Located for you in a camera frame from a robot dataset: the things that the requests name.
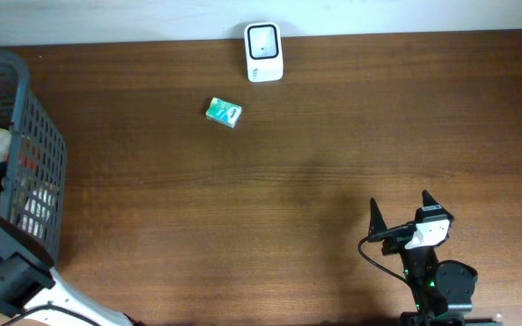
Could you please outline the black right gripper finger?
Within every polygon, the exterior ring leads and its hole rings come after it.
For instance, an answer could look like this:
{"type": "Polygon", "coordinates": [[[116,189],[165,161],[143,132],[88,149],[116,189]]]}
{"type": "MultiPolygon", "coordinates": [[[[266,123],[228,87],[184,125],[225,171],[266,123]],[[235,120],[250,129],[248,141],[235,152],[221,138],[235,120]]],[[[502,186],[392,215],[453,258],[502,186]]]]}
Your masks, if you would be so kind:
{"type": "Polygon", "coordinates": [[[382,213],[374,197],[370,199],[370,224],[368,228],[369,240],[382,240],[388,230],[382,213]]]}
{"type": "Polygon", "coordinates": [[[434,199],[430,192],[424,189],[422,195],[422,208],[423,212],[437,212],[442,209],[442,206],[434,199]]]}

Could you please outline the green tissue pack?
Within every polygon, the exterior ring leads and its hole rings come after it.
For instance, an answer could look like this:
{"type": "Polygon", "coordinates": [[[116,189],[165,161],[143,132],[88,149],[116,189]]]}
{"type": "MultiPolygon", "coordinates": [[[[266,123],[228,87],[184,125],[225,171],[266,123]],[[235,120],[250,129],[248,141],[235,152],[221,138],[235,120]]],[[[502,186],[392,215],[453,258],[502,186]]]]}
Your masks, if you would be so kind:
{"type": "Polygon", "coordinates": [[[206,110],[206,118],[233,129],[242,114],[242,107],[213,97],[206,110]]]}

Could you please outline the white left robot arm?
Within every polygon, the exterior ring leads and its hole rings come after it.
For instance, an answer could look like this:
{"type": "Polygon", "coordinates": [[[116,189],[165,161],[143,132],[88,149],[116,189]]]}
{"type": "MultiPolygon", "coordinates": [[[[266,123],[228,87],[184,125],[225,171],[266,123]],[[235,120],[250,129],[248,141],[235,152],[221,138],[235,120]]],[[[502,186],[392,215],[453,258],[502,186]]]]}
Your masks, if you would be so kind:
{"type": "Polygon", "coordinates": [[[393,322],[400,295],[356,248],[364,224],[347,207],[331,216],[103,208],[74,217],[68,262],[58,263],[0,216],[0,314],[68,283],[91,298],[98,324],[393,322]]]}

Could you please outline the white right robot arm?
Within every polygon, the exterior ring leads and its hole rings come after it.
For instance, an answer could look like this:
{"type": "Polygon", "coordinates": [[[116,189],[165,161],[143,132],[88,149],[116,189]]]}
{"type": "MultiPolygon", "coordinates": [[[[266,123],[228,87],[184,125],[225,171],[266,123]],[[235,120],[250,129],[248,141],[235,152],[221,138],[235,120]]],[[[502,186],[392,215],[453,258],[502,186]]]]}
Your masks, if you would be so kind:
{"type": "Polygon", "coordinates": [[[497,325],[492,319],[467,319],[473,309],[472,295],[478,281],[473,267],[455,260],[441,261],[436,248],[449,238],[454,216],[426,190],[422,207],[410,222],[384,227],[375,239],[382,243],[384,256],[397,254],[402,273],[416,305],[404,312],[398,323],[420,325],[497,325]]]}

